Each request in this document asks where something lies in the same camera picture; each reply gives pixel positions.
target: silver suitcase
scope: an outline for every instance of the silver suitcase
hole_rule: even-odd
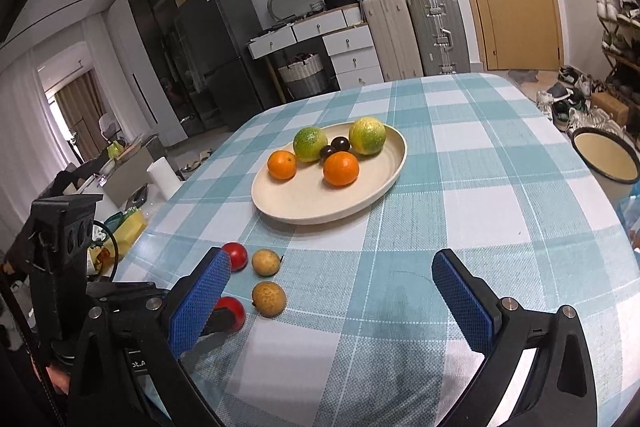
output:
[[[469,73],[469,50],[458,0],[407,0],[424,74]]]
[[[406,0],[364,0],[362,9],[385,82],[422,76],[420,51]]]

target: blue textured grip pad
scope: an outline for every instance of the blue textured grip pad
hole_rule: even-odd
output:
[[[442,252],[434,257],[431,272],[469,347],[487,356],[494,347],[494,323],[489,313]]]
[[[169,348],[177,359],[195,346],[231,277],[229,256],[216,255],[182,300],[169,323]]]

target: laundry basket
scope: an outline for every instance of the laundry basket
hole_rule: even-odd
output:
[[[291,96],[296,100],[315,96],[329,89],[320,55],[310,55],[289,66],[279,68]]]

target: black cable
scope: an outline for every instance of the black cable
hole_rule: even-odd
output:
[[[40,382],[42,383],[44,392],[47,395],[53,414],[60,426],[65,427],[66,422],[63,418],[62,412],[58,408],[58,404],[56,403],[56,392],[53,388],[53,383],[49,378],[49,373],[42,362],[42,356],[40,354],[40,348],[38,347],[36,337],[27,324],[27,319],[24,318],[24,314],[20,309],[20,304],[18,304],[18,301],[15,299],[14,293],[11,291],[11,287],[7,282],[6,275],[2,270],[0,270],[0,295],[2,296],[2,299],[4,299],[7,308],[9,308],[9,312],[18,326],[18,331],[20,331],[20,336],[22,337],[24,346],[27,349],[27,353],[31,356],[31,360],[33,360],[33,367],[40,378]]]
[[[109,282],[113,282],[114,277],[116,277],[116,270],[118,269],[118,256],[120,255],[120,252],[118,251],[118,242],[116,241],[116,238],[113,237],[113,233],[111,233],[111,230],[109,230],[104,223],[96,221],[94,219],[94,226],[102,229],[113,243],[113,253],[115,254],[116,258],[113,260],[113,270],[111,270],[111,275],[109,276]]]

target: green citrus fruit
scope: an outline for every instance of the green citrus fruit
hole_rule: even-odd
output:
[[[303,127],[293,139],[293,151],[301,162],[315,162],[320,159],[320,150],[329,141],[319,127]]]
[[[372,116],[356,120],[349,130],[349,142],[358,154],[371,155],[382,151],[386,140],[385,125]]]

